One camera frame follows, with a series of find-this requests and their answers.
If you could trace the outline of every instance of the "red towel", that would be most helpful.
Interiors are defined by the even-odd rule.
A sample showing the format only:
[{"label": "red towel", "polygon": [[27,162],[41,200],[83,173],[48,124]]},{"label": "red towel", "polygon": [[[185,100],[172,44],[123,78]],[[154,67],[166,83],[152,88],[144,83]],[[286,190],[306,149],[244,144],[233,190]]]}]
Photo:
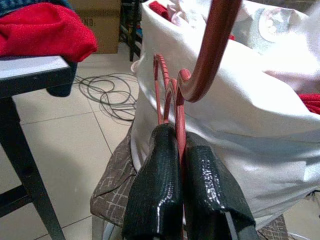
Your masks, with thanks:
[{"label": "red towel", "polygon": [[161,5],[157,1],[153,1],[152,3],[149,4],[149,8],[154,11],[155,13],[159,14],[163,18],[167,19],[170,21],[168,10],[165,6]]},{"label": "red towel", "polygon": [[81,62],[95,51],[93,32],[66,7],[37,3],[0,18],[0,56],[60,55]]},{"label": "red towel", "polygon": [[320,114],[320,94],[299,94],[299,97],[310,112]]}]

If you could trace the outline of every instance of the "black metal table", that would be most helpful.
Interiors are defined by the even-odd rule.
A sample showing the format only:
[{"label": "black metal table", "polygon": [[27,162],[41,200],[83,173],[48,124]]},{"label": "black metal table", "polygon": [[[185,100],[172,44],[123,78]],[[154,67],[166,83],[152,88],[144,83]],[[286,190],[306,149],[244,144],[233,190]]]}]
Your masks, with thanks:
[{"label": "black metal table", "polygon": [[[39,59],[24,58],[21,63],[18,58],[0,58],[0,143],[22,183],[0,194],[0,218],[33,203],[52,240],[65,240],[12,99],[14,95],[73,81],[71,67],[61,57],[44,57],[42,59],[46,67],[36,69],[34,62]],[[16,69],[3,76],[1,73],[6,72],[10,66],[8,63],[12,63],[12,68]],[[27,73],[21,72],[24,67]]]}]

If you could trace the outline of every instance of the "white laundry bag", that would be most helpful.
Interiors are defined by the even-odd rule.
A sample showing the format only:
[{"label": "white laundry bag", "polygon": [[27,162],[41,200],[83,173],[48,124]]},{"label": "white laundry bag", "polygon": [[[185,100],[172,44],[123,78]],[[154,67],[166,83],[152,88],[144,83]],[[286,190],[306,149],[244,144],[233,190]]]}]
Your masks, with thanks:
[{"label": "white laundry bag", "polygon": [[[203,37],[203,27],[198,28],[194,23],[198,21],[196,18],[203,18],[198,23],[206,22],[208,13],[204,6],[210,5],[208,0],[189,1],[201,3],[197,12],[197,6],[192,4],[183,8],[187,0],[159,0],[165,6],[173,5],[177,11],[182,11],[178,16],[188,16],[191,11],[192,27],[181,27],[153,12],[148,7],[151,2],[153,0],[142,4],[143,44],[137,67],[140,92],[131,133],[131,153],[137,171],[146,158],[149,138],[157,125],[154,54],[163,55],[172,78],[176,78],[182,68],[192,73]],[[186,130],[205,138],[233,174],[257,229],[320,185],[320,115],[306,108],[293,86],[272,76],[278,72],[269,69],[268,59],[281,52],[282,48],[272,50],[279,47],[277,41],[281,34],[270,35],[275,30],[270,28],[269,19],[263,33],[261,21],[269,16],[266,11],[277,10],[274,6],[243,2],[234,25],[238,35],[242,34],[243,43],[229,40],[208,93],[198,102],[185,102],[184,107]],[[295,10],[285,11],[289,13],[288,25],[299,25],[307,20]],[[246,31],[245,28],[242,32],[239,30],[241,21]],[[257,33],[260,40],[253,36]],[[297,61],[308,65],[311,59],[313,65],[309,66],[308,74],[318,78],[320,58],[313,57]],[[296,73],[295,80],[299,81],[299,76],[299,72]],[[305,74],[302,72],[301,76],[303,81]],[[174,122],[173,113],[170,120]]]}]

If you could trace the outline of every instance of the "tile floor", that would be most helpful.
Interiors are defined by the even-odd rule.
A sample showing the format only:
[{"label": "tile floor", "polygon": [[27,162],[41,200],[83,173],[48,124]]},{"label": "tile floor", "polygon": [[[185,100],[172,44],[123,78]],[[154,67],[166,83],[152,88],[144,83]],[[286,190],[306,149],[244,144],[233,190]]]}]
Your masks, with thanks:
[{"label": "tile floor", "polygon": [[[130,73],[129,50],[120,44],[118,54],[95,54],[78,66],[82,77]],[[138,84],[131,82],[134,95]],[[89,199],[111,152],[126,135],[129,123],[114,121],[73,86],[66,98],[45,90],[14,98],[23,131],[63,227],[66,240],[90,240]],[[0,193],[20,184],[0,147]],[[320,208],[303,200],[285,214],[290,232],[320,239]],[[117,229],[113,240],[119,240]],[[35,208],[28,204],[0,218],[0,240],[51,240]]]}]

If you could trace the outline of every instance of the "laundry bag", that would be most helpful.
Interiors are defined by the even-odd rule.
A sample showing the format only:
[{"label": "laundry bag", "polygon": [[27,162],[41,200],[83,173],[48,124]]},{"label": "laundry bag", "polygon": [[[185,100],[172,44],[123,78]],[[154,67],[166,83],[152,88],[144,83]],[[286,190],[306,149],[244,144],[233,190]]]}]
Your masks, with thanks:
[{"label": "laundry bag", "polygon": [[[149,8],[152,2],[142,4],[136,69],[140,92],[130,144],[137,171],[158,124],[154,54],[163,55],[172,78],[183,68],[192,73],[211,4],[158,0],[169,21]],[[298,95],[320,91],[320,7],[308,14],[243,1],[235,40],[228,41],[211,88],[200,101],[184,104],[186,131],[205,138],[235,177],[257,229],[320,185],[320,115]],[[174,123],[173,112],[169,119]]]}]

